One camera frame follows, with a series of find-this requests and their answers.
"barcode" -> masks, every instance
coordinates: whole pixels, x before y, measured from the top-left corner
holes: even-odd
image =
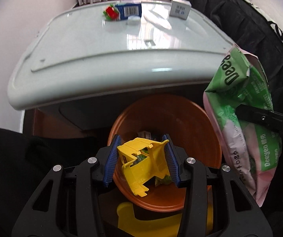
[[[138,15],[138,6],[127,6],[124,7],[124,17],[128,17],[131,15]]]
[[[180,9],[180,10],[184,11],[185,7],[177,5],[177,9]]]

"yellow plastic toy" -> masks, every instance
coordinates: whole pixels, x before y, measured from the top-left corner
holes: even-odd
[[[164,147],[169,140],[163,142],[152,141],[144,138],[135,138],[117,147],[122,161],[123,175],[134,195],[144,197],[149,189],[143,184],[150,178],[157,176],[163,179],[169,174]],[[134,164],[138,155],[143,154],[145,159]]]
[[[121,230],[135,237],[176,237],[179,231],[182,214],[155,220],[135,218],[133,204],[123,202],[117,207],[118,225]],[[206,234],[213,229],[213,206],[208,204]]]

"black fabric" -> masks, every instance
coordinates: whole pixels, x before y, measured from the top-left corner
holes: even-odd
[[[270,23],[245,0],[188,0],[242,49],[255,54],[265,70],[269,88],[283,87],[283,43]]]
[[[283,114],[283,88],[277,89],[272,94],[275,111]],[[261,209],[268,219],[275,236],[283,234],[283,140],[282,153],[271,181],[267,196]]]
[[[0,129],[0,236],[11,236],[25,203],[54,165],[75,166],[97,151],[92,137],[45,139]]]

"white table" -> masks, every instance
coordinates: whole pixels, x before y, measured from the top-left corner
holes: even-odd
[[[141,23],[131,26],[105,20],[109,4],[78,7],[47,24],[9,81],[15,109],[41,108],[83,130],[110,126],[150,93],[201,97],[234,43],[194,9],[182,20],[169,17],[170,3],[144,0]]]

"strawberry toy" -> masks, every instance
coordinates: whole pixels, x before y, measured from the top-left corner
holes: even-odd
[[[103,11],[103,14],[107,20],[117,20],[120,15],[119,11],[114,7],[113,4],[107,7],[106,10]]]

